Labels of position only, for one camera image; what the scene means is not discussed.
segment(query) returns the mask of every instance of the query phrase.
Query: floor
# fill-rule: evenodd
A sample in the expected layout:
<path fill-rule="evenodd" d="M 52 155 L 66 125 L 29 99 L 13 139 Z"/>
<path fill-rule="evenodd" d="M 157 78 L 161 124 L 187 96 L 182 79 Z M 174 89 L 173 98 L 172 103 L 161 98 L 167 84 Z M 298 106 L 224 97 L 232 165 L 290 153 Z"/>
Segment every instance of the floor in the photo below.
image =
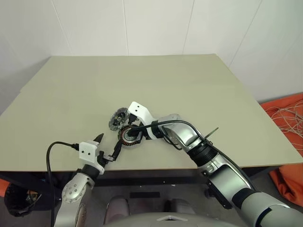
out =
<path fill-rule="evenodd" d="M 270 177 L 262 175 L 253 180 L 258 190 L 266 192 L 292 208 L 303 213 L 303 207 L 296 206 L 284 200 L 276 190 Z M 88 204 L 87 227 L 102 226 L 107 203 L 110 198 L 122 195 L 129 200 L 132 214 L 152 211 L 162 211 L 163 204 L 167 199 L 181 198 L 187 200 L 197 214 L 216 217 L 228 221 L 240 227 L 246 227 L 234 209 L 225 210 L 215 198 L 207 199 L 204 196 L 206 185 L 202 184 L 179 184 L 179 185 L 151 185 L 151 186 L 123 186 L 123 187 L 96 187 Z M 154 199 L 130 199 L 130 192 L 160 192 L 160 198 Z M 31 214 L 16 218 L 11 216 L 0 198 L 0 226 L 1 227 L 49 227 L 49 211 L 33 211 Z"/>

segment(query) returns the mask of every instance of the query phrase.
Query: beige tabletop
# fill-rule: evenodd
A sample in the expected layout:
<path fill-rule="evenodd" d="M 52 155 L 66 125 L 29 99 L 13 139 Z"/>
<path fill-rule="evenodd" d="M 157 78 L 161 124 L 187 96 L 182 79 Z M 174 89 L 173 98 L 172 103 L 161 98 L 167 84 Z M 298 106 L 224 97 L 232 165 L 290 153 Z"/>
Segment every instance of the beige tabletop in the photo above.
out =
<path fill-rule="evenodd" d="M 212 55 L 52 57 L 0 116 L 0 171 L 45 171 L 54 141 L 76 143 L 105 133 L 113 152 L 111 115 L 132 101 L 154 117 L 177 113 L 240 166 L 301 163 L 303 159 L 223 62 Z M 54 171 L 82 167 L 77 151 L 56 145 Z M 107 170 L 196 168 L 163 140 L 122 149 Z"/>

